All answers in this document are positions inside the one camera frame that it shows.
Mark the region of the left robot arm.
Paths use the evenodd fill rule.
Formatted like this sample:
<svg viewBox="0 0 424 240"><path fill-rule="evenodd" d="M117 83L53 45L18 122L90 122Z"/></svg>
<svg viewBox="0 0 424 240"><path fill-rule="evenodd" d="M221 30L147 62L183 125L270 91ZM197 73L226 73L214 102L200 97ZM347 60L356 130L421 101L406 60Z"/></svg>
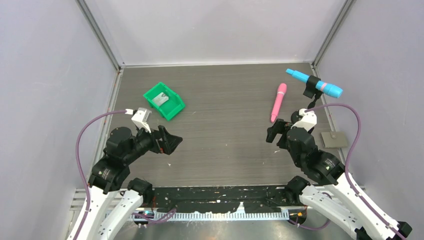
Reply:
<svg viewBox="0 0 424 240"><path fill-rule="evenodd" d="M151 131L140 128L136 135L128 127L113 129L103 157L92 168L83 209L68 239L114 239L130 215L139 207L148 207L154 199L153 185L135 178L120 202L108 212L130 174L130 164L147 152L171 155L182 141L182 137L170 134L163 125Z"/></svg>

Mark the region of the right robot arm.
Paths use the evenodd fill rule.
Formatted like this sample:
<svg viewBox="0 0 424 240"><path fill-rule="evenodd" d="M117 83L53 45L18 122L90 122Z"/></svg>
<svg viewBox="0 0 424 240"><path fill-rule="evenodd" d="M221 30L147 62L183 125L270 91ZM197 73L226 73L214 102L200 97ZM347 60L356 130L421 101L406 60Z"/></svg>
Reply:
<svg viewBox="0 0 424 240"><path fill-rule="evenodd" d="M333 154L322 151L314 137L304 128L277 119L267 129L266 142L288 151L294 165L308 177L295 176L288 182L285 198L291 205L307 205L342 228L354 240L405 240L412 227L397 221L374 204L345 171L345 165ZM323 186L338 201L334 201L309 180Z"/></svg>

